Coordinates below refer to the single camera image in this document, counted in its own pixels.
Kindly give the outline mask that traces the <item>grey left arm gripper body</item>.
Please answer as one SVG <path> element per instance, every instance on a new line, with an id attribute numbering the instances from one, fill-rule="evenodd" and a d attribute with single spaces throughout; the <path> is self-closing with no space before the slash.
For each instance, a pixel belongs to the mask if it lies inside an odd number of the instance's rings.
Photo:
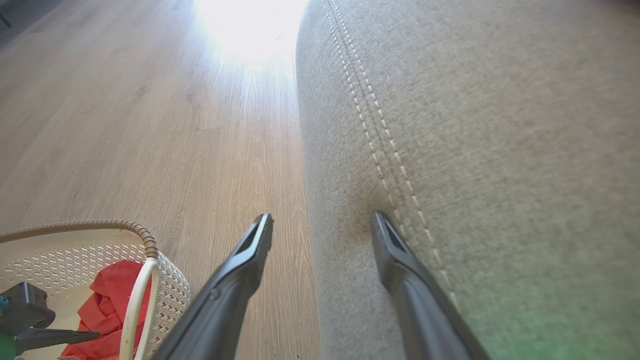
<path id="1" fill-rule="evenodd" d="M 28 282 L 19 282 L 1 294 L 1 358 L 13 360 L 25 351 L 55 346 L 47 330 L 56 318 L 48 294 Z"/>

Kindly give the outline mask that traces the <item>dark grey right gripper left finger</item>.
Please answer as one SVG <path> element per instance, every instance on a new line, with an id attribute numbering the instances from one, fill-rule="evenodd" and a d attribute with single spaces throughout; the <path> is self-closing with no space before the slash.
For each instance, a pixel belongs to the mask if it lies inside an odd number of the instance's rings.
<path id="1" fill-rule="evenodd" d="M 258 215 L 154 353 L 154 360 L 233 360 L 249 301 L 272 247 L 274 219 Z"/>

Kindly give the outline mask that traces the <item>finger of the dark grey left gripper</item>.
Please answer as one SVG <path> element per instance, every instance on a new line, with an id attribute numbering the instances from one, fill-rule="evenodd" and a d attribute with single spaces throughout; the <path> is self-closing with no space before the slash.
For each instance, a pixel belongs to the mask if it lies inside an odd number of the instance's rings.
<path id="1" fill-rule="evenodd" d="M 15 338 L 15 355 L 23 355 L 25 351 L 61 344 L 75 345 L 94 341 L 101 336 L 100 332 L 76 331 L 67 329 L 28 328 Z"/>

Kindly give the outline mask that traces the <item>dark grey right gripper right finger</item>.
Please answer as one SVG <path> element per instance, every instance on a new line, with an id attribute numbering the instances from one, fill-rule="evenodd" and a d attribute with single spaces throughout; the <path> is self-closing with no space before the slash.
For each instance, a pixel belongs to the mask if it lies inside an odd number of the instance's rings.
<path id="1" fill-rule="evenodd" d="M 371 217 L 381 284 L 390 294 L 409 360 L 487 360 L 482 344 L 389 217 Z"/>

